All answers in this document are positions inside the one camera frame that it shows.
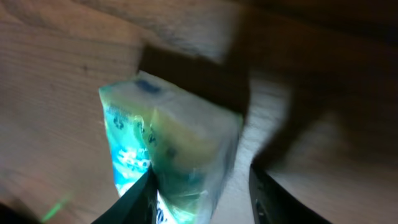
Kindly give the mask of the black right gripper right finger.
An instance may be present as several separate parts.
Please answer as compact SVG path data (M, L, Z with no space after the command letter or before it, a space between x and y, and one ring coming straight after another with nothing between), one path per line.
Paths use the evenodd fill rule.
M253 164L249 193L255 224L330 224Z

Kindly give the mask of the teal small snack packet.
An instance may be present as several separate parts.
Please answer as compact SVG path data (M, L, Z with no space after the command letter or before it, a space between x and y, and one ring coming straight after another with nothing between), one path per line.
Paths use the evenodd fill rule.
M240 114L146 72L99 89L120 197L155 178L157 223L209 223L233 170Z

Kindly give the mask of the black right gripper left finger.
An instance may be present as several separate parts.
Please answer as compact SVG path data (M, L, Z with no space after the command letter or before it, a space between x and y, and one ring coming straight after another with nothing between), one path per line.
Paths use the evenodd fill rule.
M92 224L156 224L157 179L152 167Z

